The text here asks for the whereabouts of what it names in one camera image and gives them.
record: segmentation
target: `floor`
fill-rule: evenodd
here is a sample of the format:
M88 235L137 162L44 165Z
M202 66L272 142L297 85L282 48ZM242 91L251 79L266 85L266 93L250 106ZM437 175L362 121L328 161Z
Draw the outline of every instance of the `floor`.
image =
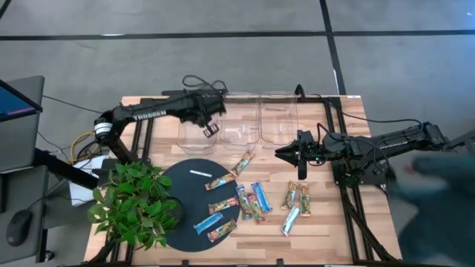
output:
M196 74L231 91L301 83L307 93L361 95L370 118L431 121L449 137L475 128L471 0L2 2L1 79L43 75L45 95L87 108L179 90L184 75ZM202 34L212 32L221 34ZM49 99L43 108L40 132L62 147L96 118ZM375 135L404 126L370 124ZM41 139L37 146L56 150ZM400 171L412 155L391 159L401 180L415 179ZM390 204L400 231L415 210ZM55 228L48 248L56 259L38 266L80 263L89 228L87 220ZM456 264L442 255L431 262Z

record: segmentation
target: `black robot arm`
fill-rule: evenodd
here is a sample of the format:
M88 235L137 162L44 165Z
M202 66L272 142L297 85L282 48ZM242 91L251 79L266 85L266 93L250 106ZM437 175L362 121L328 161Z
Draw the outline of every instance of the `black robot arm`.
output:
M215 90L184 90L182 94L163 101L151 101L137 105L119 105L104 112L94 121L96 141L107 146L122 163L136 162L138 157L131 153L120 140L125 126L131 122L161 116L175 116L181 122L191 122L201 128L206 137L219 131L216 124L209 124L212 115L226 112L223 95Z
M429 122L379 136L347 136L327 132L320 143L310 131L298 131L297 139L290 145L275 151L275 156L298 167L298 178L307 178L307 162L323 165L326 161L337 162L339 175L345 185L355 182L383 184L382 171L389 166L387 159L412 150L440 151L448 143L439 127Z

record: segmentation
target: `potted plant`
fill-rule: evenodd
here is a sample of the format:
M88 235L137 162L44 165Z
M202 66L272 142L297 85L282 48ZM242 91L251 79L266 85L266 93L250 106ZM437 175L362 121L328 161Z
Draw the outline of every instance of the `potted plant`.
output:
M145 250L157 243L165 247L165 235L182 220L183 206L170 197L171 179L161 173L161 168L143 162L116 165L105 195L93 190L98 203L88 217L99 223L96 234L107 231L112 240L139 243Z

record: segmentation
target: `colorful snack wrapper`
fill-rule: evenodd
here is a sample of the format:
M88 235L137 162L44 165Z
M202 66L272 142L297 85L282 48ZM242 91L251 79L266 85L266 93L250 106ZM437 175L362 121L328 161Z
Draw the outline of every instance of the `colorful snack wrapper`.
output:
M233 205L238 204L238 197L233 196L227 200L220 201L215 204L208 204L209 215L213 215L219 211L222 211L225 208L231 208Z
M310 217L309 184L300 184L300 217Z
M204 221L193 225L193 228L196 230L198 235L200 235L203 231L205 231L207 228L209 228L211 225L214 225L218 220L223 219L223 214L220 212L217 212L210 217L204 219Z
M284 236L288 237L290 233L290 229L292 229L292 226L294 225L295 219L298 217L298 208L297 206L293 206L292 209L289 212L289 215L287 215L287 218L285 219L284 224L281 227L282 234Z
M231 173L235 177L238 177L239 174L244 171L244 168L249 164L249 162L251 161L253 157L254 157L254 154L251 153L250 151L247 151L246 154L243 156L243 158L240 159L240 161L236 164L236 166L234 166L231 169Z
M266 221L261 207L259 206L258 198L255 196L255 194L248 193L247 199L249 200L249 204L251 205L252 215L254 217L255 223L260 224Z
M215 189L216 187L225 185L228 182L232 182L235 180L235 177L232 176L232 174L227 174L223 177L217 178L212 180L211 182L205 184L206 190L212 190Z
M255 182L251 186L252 189L254 189L255 196L258 198L259 206L261 207L262 211L272 211L272 206L267 202L267 198L264 194L264 190L262 189L261 182Z
M291 209L294 205L295 192L297 191L298 185L294 182L290 182L289 190L285 195L284 203L282 203L281 210Z
M237 198L239 199L240 208L243 211L242 217L243 220L249 220L252 218L252 210L251 206L249 205L249 201L246 197L246 191L244 189L244 185L238 185L236 187Z
M231 219L227 223L208 233L208 239L213 243L214 241L218 240L223 235L228 234L230 231L236 229L237 227L238 226L236 225L235 220Z

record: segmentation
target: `clear plastic container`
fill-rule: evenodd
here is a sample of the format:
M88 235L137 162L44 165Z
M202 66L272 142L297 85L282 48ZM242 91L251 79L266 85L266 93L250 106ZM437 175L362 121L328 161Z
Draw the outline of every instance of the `clear plastic container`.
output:
M220 143L226 149L252 150L259 142L259 95L230 93L221 117Z
M212 116L209 124L213 123L219 125L219 115L215 114ZM204 130L205 128L200 128L191 122L180 123L176 141L177 146L182 148L186 154L212 154L219 133L207 138L203 133Z
M290 92L261 95L261 138L263 148L279 148L297 138L297 97Z

